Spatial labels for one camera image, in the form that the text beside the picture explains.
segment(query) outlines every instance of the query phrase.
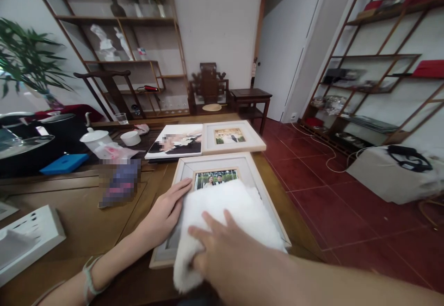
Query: glass cup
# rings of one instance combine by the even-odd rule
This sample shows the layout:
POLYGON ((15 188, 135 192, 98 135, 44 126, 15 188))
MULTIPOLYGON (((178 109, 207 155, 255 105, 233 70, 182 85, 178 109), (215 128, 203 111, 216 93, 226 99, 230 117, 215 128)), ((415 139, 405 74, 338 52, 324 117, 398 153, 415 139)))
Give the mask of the glass cup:
POLYGON ((126 118, 126 113, 119 113, 119 114, 115 114, 114 115, 117 119, 117 121, 119 121, 119 124, 124 125, 124 124, 129 124, 127 118, 126 118))

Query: door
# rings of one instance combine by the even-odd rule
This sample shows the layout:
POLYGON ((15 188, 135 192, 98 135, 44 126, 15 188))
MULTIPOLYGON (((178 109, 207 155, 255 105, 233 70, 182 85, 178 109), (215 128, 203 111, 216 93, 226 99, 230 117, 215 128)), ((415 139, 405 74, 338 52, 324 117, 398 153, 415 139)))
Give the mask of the door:
POLYGON ((281 0, 263 19, 254 87, 273 95, 267 117, 275 121, 284 113, 317 6, 318 0, 281 0))

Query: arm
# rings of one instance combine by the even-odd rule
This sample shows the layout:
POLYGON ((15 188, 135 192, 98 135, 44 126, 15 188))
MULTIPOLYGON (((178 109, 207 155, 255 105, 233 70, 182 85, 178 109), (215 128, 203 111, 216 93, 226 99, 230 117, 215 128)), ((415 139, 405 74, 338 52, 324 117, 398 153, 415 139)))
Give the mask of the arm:
POLYGON ((443 295, 422 287, 269 249, 224 214, 227 226, 204 212, 211 232, 193 226, 188 232, 205 246, 193 267, 227 305, 444 305, 443 295))
MULTIPOLYGON (((122 239, 113 249, 103 255, 91 269, 95 290, 100 291, 111 283, 119 273, 136 262, 149 250, 166 240, 179 219, 182 196, 191 189, 191 179, 184 179, 159 196, 153 208, 139 226, 122 239)), ((60 285, 38 305, 85 305, 83 272, 60 285)), ((88 292, 88 300, 94 295, 88 292)))

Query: black pot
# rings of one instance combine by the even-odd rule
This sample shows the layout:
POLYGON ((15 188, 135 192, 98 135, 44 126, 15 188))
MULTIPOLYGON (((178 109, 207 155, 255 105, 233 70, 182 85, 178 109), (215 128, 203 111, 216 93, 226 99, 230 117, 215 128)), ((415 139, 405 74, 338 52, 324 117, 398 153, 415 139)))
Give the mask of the black pot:
POLYGON ((86 149, 80 138, 88 132, 85 122, 75 114, 61 114, 40 120, 41 125, 68 153, 79 153, 86 149))
POLYGON ((22 141, 19 147, 0 152, 2 177, 35 174, 63 155, 54 136, 38 136, 22 141))

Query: hand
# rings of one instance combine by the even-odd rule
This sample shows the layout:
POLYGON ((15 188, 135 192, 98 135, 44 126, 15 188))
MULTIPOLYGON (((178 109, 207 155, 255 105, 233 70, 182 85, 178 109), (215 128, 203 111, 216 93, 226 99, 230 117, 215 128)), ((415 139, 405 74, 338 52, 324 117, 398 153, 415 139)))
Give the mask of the hand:
POLYGON ((183 196, 191 189, 191 179, 183 179, 159 196, 135 233, 147 240, 150 249, 164 242, 177 224, 182 210, 183 196))
POLYGON ((227 210, 224 215, 227 226, 207 212, 202 214, 211 232, 189 227, 188 233, 205 247, 194 257, 194 269, 228 305, 284 305, 279 302, 294 290, 294 264, 286 254, 265 247, 241 230, 227 210))

